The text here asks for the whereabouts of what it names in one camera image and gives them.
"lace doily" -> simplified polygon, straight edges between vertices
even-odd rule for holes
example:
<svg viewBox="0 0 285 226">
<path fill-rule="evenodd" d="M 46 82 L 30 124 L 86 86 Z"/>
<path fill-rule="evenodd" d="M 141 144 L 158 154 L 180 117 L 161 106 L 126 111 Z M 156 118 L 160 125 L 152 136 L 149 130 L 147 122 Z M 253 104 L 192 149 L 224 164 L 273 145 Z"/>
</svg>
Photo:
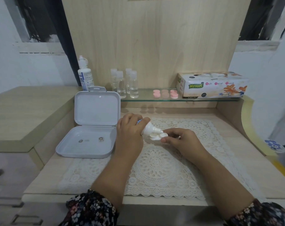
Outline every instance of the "lace doily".
<svg viewBox="0 0 285 226">
<path fill-rule="evenodd" d="M 231 172 L 254 197 L 265 201 L 259 187 L 236 159 L 226 142 L 209 120 L 161 119 L 151 122 L 160 129 L 173 127 L 193 130 L 206 150 Z M 58 192 L 86 192 L 106 166 L 104 159 L 74 159 L 58 184 Z M 144 147 L 135 161 L 125 189 L 125 195 L 177 198 L 209 198 L 204 179 L 196 166 L 168 144 L 144 137 Z"/>
</svg>

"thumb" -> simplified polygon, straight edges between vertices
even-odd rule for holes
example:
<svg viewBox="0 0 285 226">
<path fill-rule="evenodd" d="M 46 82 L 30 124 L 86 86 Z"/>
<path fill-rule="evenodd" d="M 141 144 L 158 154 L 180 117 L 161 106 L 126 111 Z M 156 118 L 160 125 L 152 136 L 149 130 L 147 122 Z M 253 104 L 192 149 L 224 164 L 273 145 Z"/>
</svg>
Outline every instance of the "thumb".
<svg viewBox="0 0 285 226">
<path fill-rule="evenodd" d="M 173 137 L 163 137 L 163 138 L 161 138 L 160 141 L 162 143 L 169 143 L 169 144 L 173 145 L 174 147 L 176 147 L 179 144 L 180 140 L 173 138 Z"/>
</svg>

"hand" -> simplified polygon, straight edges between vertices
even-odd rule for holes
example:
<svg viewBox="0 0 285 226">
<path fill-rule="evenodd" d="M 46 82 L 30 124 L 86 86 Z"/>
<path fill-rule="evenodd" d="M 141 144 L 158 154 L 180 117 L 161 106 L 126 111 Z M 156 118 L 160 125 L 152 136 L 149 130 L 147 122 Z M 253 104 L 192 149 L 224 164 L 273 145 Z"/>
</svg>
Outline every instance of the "hand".
<svg viewBox="0 0 285 226">
<path fill-rule="evenodd" d="M 209 155 L 203 147 L 196 134 L 190 129 L 170 128 L 163 132 L 167 133 L 168 137 L 161 139 L 162 143 L 169 143 L 177 148 L 180 153 L 189 161 L 197 165 L 202 159 Z"/>
<path fill-rule="evenodd" d="M 143 138 L 140 133 L 150 122 L 150 118 L 142 118 L 141 115 L 127 113 L 120 118 L 117 125 L 115 141 L 115 156 L 135 162 L 143 147 Z"/>
</svg>

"open plastic box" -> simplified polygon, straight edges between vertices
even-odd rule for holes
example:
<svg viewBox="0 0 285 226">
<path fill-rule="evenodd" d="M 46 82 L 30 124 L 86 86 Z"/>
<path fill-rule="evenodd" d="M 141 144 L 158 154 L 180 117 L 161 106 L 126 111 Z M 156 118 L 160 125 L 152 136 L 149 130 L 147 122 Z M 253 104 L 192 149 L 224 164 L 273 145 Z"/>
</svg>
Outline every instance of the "open plastic box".
<svg viewBox="0 0 285 226">
<path fill-rule="evenodd" d="M 56 152 L 72 158 L 105 158 L 113 150 L 120 118 L 120 96 L 94 86 L 74 98 L 74 127 L 56 147 Z"/>
</svg>

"tissue box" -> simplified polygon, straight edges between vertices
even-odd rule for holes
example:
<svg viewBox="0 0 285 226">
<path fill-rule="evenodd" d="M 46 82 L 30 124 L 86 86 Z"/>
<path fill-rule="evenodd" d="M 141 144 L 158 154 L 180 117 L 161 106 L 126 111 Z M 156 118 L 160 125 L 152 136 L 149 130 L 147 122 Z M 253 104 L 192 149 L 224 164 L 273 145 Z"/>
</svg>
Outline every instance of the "tissue box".
<svg viewBox="0 0 285 226">
<path fill-rule="evenodd" d="M 178 73 L 176 87 L 182 98 L 241 97 L 248 81 L 234 72 Z"/>
</svg>

